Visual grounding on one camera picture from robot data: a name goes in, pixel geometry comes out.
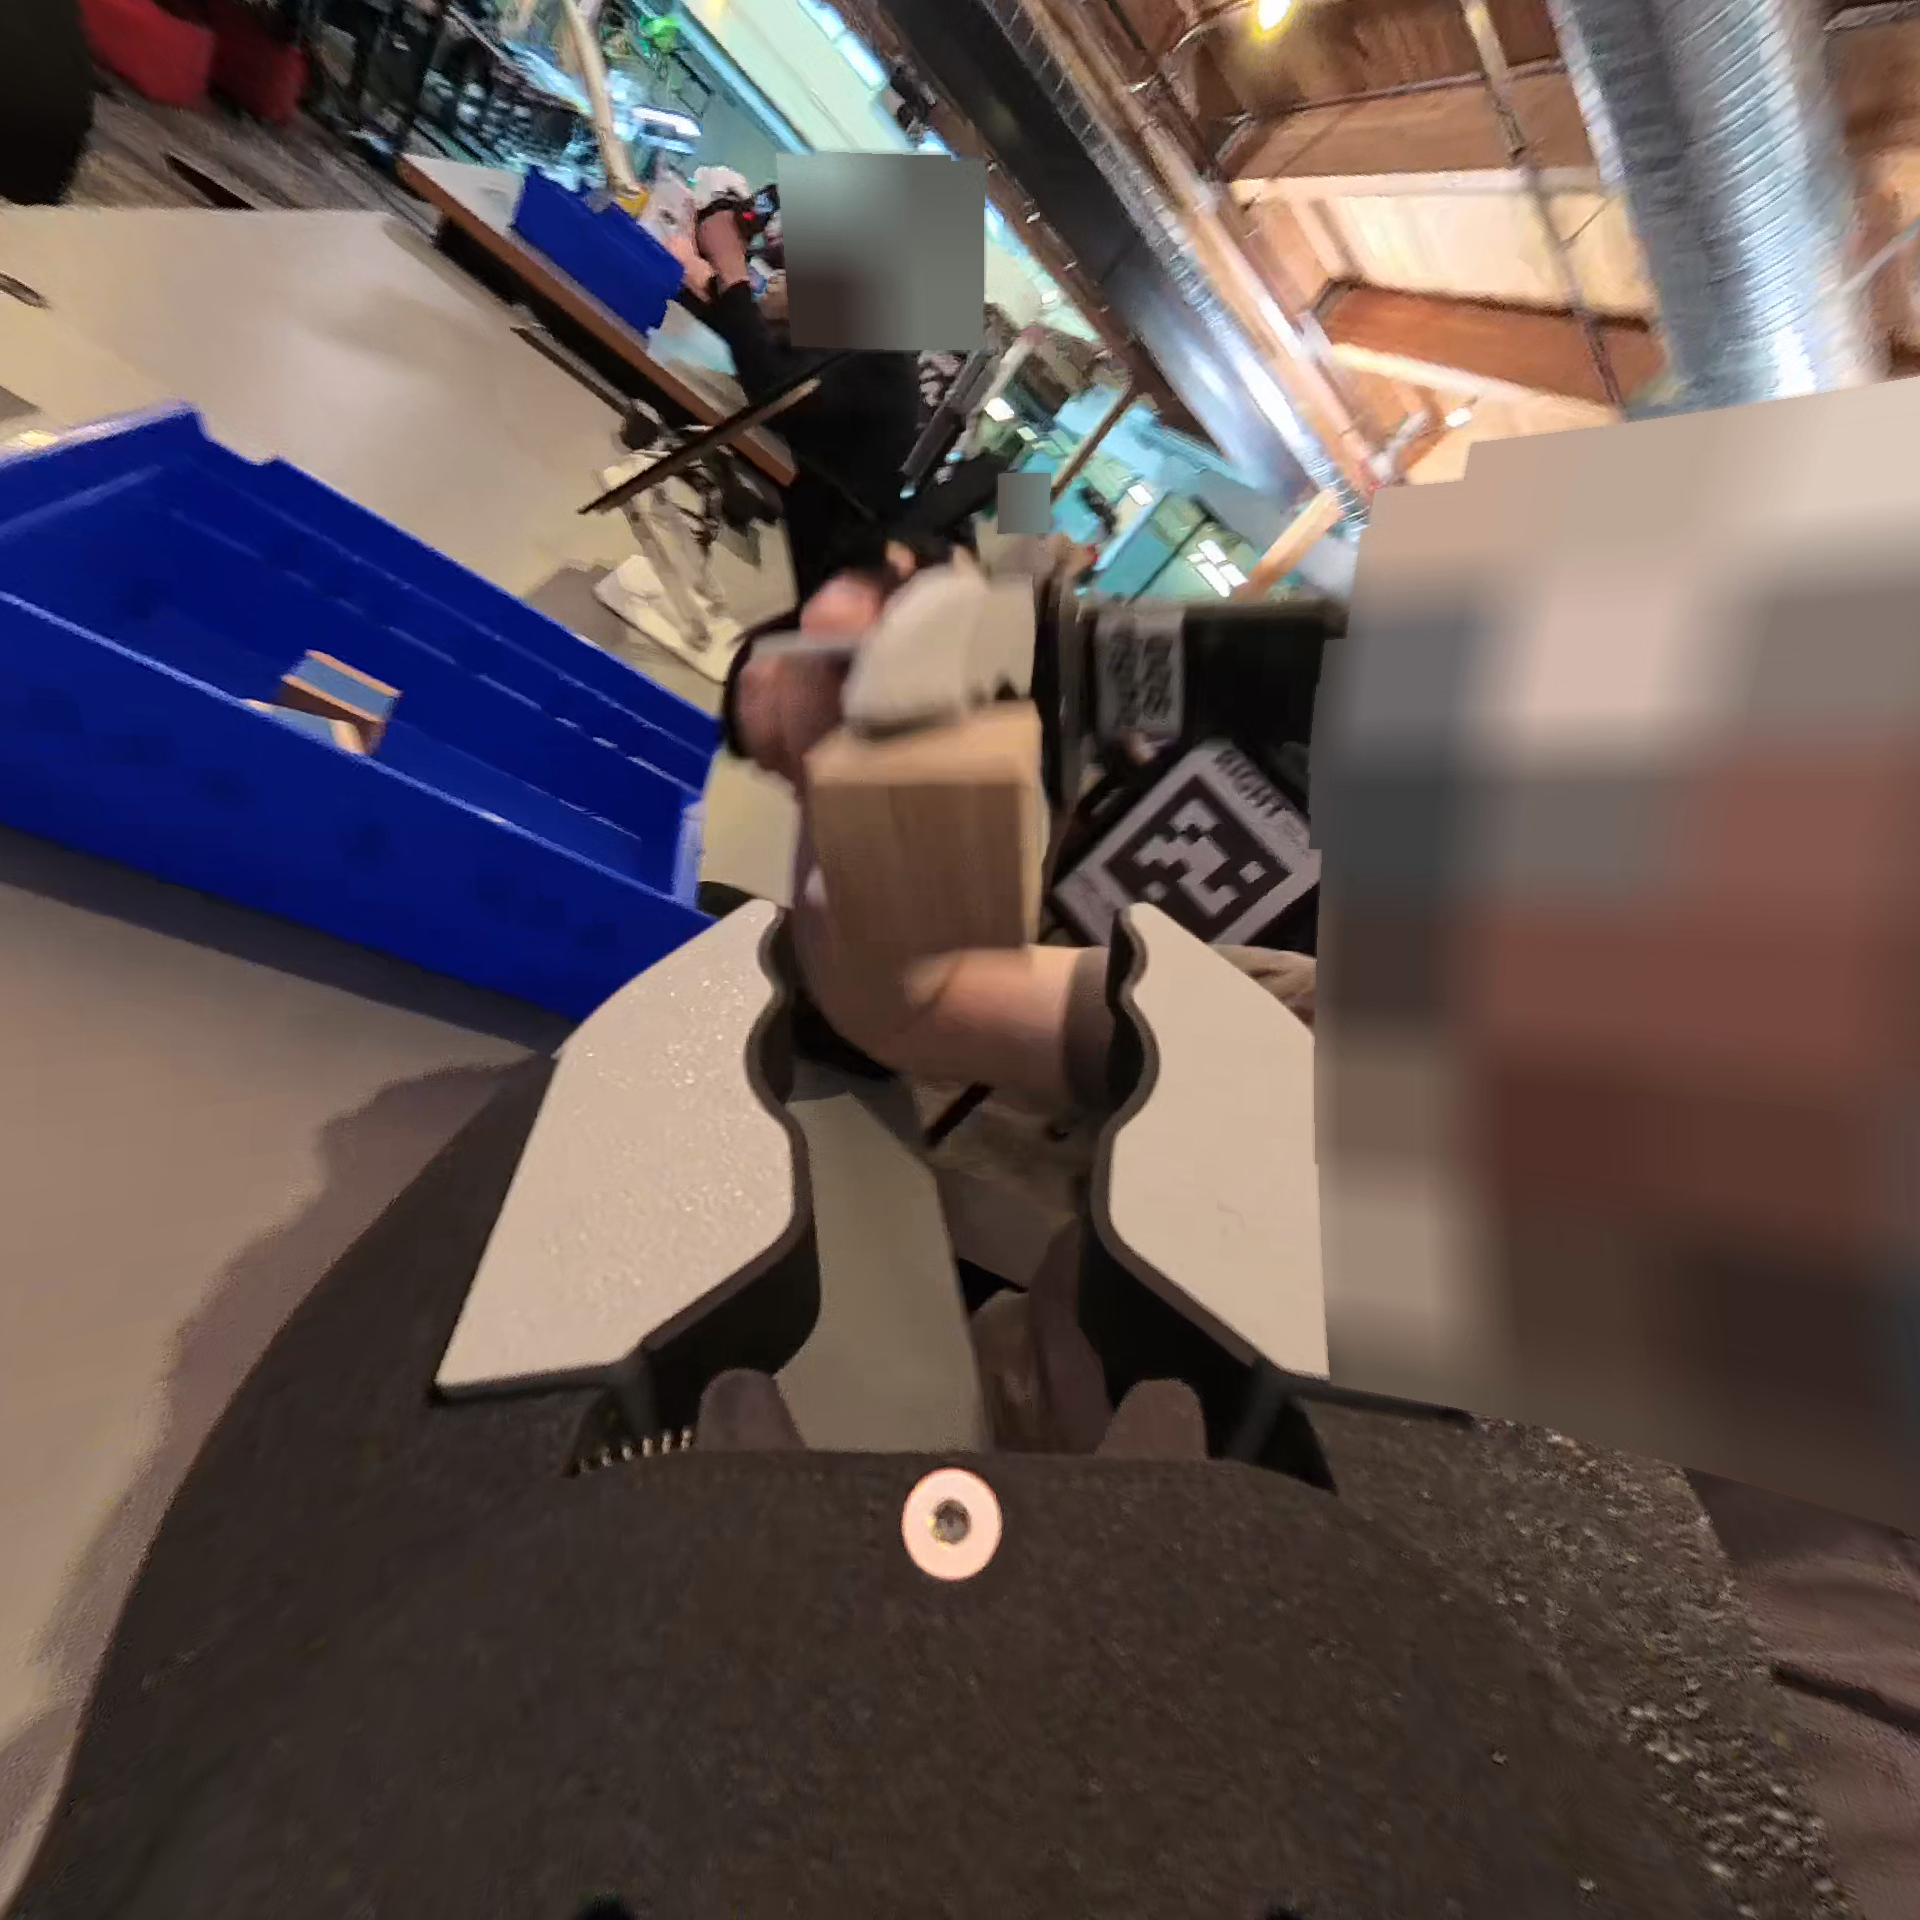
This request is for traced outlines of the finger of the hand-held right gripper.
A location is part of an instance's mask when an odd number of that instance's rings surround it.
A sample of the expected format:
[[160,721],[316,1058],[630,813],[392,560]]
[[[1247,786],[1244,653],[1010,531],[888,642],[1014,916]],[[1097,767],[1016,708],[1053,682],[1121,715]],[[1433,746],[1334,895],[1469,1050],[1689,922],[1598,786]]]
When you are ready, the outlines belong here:
[[887,737],[941,727],[989,699],[976,637],[989,584],[976,567],[914,572],[865,628],[845,680],[845,727]]
[[1030,699],[1039,636],[1039,585],[1029,576],[976,576],[970,707]]

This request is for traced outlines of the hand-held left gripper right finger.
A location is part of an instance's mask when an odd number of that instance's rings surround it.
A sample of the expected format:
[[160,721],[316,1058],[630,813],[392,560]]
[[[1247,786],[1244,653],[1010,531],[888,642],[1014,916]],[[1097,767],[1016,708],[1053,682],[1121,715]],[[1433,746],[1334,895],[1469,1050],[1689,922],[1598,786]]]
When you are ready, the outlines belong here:
[[1186,1385],[1209,1451],[1311,1451],[1328,1385],[1311,1031],[1153,906],[1110,930],[1110,1119],[1076,1321],[1121,1401]]

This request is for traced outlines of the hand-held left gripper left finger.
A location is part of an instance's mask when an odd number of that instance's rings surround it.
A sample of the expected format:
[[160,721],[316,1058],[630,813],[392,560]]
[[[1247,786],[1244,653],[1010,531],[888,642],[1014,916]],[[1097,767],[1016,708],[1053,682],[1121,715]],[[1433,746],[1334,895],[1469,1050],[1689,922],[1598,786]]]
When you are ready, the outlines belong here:
[[789,1112],[782,908],[753,901],[637,973],[557,1050],[434,1375],[440,1401],[582,1389],[644,1448],[708,1385],[780,1375],[823,1305]]

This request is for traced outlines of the blue-striped wooden cube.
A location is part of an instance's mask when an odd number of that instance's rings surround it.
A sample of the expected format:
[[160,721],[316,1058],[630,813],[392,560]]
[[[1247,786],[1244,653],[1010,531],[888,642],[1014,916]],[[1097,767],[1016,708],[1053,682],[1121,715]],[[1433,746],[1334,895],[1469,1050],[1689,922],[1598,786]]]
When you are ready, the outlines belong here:
[[272,711],[342,748],[375,755],[400,707],[400,690],[342,659],[309,651],[280,674]]
[[1037,939],[1049,805],[1032,704],[940,727],[841,727],[804,760],[804,812],[832,930],[862,960],[1020,952]]

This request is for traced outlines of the blue plastic bin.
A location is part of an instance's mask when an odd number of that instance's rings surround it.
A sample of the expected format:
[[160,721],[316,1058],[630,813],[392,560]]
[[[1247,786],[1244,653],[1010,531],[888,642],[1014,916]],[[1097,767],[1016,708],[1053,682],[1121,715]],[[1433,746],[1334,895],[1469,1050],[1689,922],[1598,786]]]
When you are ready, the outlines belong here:
[[[400,690],[370,756],[303,653]],[[710,919],[718,725],[189,408],[4,450],[4,826],[586,1018]]]
[[526,173],[512,234],[633,331],[654,335],[680,295],[673,251],[601,195]]

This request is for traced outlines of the person's right forearm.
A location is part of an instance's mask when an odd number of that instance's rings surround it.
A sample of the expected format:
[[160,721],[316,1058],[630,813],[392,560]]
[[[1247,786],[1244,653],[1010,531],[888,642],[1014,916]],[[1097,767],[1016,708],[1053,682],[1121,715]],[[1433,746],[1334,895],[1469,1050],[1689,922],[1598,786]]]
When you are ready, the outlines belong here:
[[841,925],[808,818],[785,924],[806,996],[876,1066],[924,1083],[978,1083],[1050,1114],[1113,1108],[1105,948],[877,956]]

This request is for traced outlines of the person's right hand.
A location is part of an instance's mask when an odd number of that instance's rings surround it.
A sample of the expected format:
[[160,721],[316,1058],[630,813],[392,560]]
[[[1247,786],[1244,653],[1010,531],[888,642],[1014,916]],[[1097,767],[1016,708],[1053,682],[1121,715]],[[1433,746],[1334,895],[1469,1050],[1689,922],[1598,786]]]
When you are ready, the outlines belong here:
[[727,755],[797,795],[806,755],[841,727],[852,651],[896,591],[893,572],[852,567],[821,585],[801,609],[748,632],[725,683]]

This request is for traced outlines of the wooden-edged work table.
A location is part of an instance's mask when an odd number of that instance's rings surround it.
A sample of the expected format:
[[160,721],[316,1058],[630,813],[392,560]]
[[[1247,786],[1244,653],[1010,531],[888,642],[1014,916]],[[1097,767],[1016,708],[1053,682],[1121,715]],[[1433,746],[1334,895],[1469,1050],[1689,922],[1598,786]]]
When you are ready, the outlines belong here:
[[608,392],[614,409],[642,403],[666,425],[705,428],[742,408],[720,344],[685,309],[671,305],[655,329],[637,329],[519,236],[521,173],[409,154],[398,184],[429,210],[434,250],[519,314],[545,352]]

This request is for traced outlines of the person's dark trousers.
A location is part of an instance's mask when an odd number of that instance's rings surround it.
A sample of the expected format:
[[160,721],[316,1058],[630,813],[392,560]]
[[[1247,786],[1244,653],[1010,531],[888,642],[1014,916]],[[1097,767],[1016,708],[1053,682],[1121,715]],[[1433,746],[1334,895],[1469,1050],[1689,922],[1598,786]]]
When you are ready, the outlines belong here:
[[1705,1473],[1712,1522],[1868,1919],[1918,1915],[1918,1546],[1895,1527]]

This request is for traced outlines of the silver ventilation duct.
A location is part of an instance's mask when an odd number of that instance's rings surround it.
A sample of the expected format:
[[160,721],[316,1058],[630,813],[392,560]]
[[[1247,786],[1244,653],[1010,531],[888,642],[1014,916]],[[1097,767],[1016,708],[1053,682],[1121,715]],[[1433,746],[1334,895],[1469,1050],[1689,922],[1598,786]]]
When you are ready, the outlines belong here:
[[1549,2],[1602,178],[1639,239],[1671,409],[1861,389],[1855,169],[1816,9]]

